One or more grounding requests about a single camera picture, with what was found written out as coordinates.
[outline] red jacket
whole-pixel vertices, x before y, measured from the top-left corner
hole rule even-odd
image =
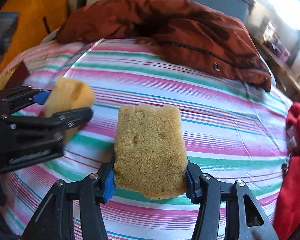
[[[213,75],[271,88],[271,75],[244,24],[188,0],[105,0],[72,14],[57,33],[62,43],[147,36],[165,60]]]
[[[274,218],[274,229],[280,240],[287,240],[300,224],[300,103],[294,103],[288,112],[287,130],[292,126],[297,144],[292,149]]]

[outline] zipper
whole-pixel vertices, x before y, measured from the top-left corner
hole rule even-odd
[[[193,47],[191,45],[187,45],[187,44],[183,44],[183,43],[179,43],[179,42],[174,42],[174,41],[160,41],[161,44],[166,44],[166,45],[172,45],[172,46],[178,46],[178,47],[182,47],[182,48],[185,48],[185,49],[191,49],[191,50],[195,50],[197,52],[200,52],[202,54],[209,54],[213,57],[216,57],[220,60],[222,60],[223,62],[229,64],[230,66],[233,66],[233,67],[239,67],[239,68],[254,68],[254,69],[257,69],[257,70],[261,70],[263,72],[266,72],[268,74],[270,74],[270,72],[268,71],[268,69],[264,69],[263,67],[258,67],[258,66],[241,66],[241,65],[238,65],[238,64],[235,64],[233,62],[230,62],[220,56],[218,56],[217,54],[211,52],[211,51],[208,51],[208,50],[205,50],[205,49],[199,49],[197,47]]]

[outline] red cloth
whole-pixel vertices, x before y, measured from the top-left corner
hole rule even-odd
[[[286,127],[295,126],[300,145],[300,103],[294,103]],[[293,155],[277,200],[274,229],[280,240],[287,240],[300,224],[300,154]]]

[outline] sponge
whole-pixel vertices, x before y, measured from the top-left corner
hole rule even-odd
[[[178,107],[122,106],[114,150],[117,186],[150,199],[186,192],[188,158]]]
[[[44,116],[51,117],[57,112],[91,107],[94,100],[95,95],[86,83],[72,78],[60,77],[44,104]],[[77,130],[78,127],[67,130],[64,142],[69,141]]]

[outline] striped bedsheet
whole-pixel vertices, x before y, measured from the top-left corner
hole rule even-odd
[[[113,154],[118,109],[123,104],[178,106],[188,157],[203,172],[233,183],[243,179],[269,219],[274,218],[287,155],[285,118],[292,102],[272,87],[270,93],[248,84],[222,79],[165,62],[149,38],[102,39],[84,45],[39,45],[16,57],[31,75],[25,85],[52,89],[59,76],[90,85],[96,95],[94,116],[65,145],[65,156],[8,175],[8,202],[2,214],[22,234],[45,194],[57,179],[81,180]],[[33,105],[20,115],[38,115]],[[218,239],[224,238],[225,202],[221,203]],[[109,239],[191,239],[198,214],[185,195],[150,200],[117,188],[101,205]],[[82,239],[79,204],[74,204],[76,239]]]

